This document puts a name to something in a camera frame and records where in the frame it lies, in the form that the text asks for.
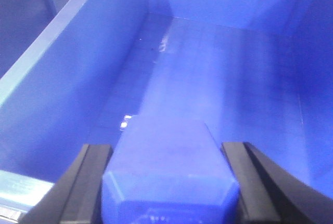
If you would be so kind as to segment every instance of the blue plastic bin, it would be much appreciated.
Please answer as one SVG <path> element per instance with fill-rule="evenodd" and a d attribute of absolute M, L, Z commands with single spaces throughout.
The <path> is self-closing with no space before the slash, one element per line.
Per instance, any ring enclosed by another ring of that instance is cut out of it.
<path fill-rule="evenodd" d="M 184 117 L 333 198 L 330 1 L 69 0 L 0 80 L 0 169 L 56 181 L 125 115 Z M 2 65 L 27 38 L 0 12 Z"/>

